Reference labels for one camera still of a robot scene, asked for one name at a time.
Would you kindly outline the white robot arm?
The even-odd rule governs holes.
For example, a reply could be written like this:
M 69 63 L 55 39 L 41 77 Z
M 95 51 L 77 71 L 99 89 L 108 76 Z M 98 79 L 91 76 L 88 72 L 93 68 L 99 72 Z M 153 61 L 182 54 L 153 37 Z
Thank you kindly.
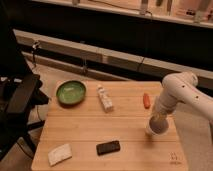
M 193 72 L 166 75 L 162 80 L 162 91 L 156 98 L 152 116 L 161 121 L 171 114 L 179 102 L 194 108 L 202 117 L 213 124 L 213 97 L 196 88 L 198 77 Z

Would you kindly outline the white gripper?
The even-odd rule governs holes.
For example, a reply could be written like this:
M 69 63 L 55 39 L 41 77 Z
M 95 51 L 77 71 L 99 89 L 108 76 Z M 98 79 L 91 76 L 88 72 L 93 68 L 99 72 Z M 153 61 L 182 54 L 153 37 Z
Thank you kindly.
M 160 97 L 157 96 L 154 101 L 154 105 L 152 108 L 151 115 L 155 122 L 162 122 L 166 119 L 168 115 L 170 115 L 175 110 L 174 106 L 168 106 L 164 104 Z

